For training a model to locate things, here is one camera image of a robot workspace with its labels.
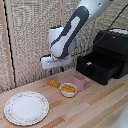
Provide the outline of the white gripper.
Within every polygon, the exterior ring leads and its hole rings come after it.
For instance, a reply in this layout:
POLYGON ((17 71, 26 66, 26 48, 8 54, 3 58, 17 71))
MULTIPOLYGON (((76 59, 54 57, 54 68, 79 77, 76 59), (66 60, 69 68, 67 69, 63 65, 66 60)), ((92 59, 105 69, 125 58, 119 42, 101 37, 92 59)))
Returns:
MULTIPOLYGON (((64 59, 57 59, 54 58, 51 54, 49 55, 44 55, 41 58, 41 63, 42 63, 42 68, 43 69, 50 69, 53 67, 58 67, 58 66, 63 66, 66 64, 70 64, 72 61, 71 56, 67 56, 64 59)), ((64 67, 60 67, 61 72, 64 72, 64 67)), ((50 76, 53 75, 52 69, 50 69, 50 76)))

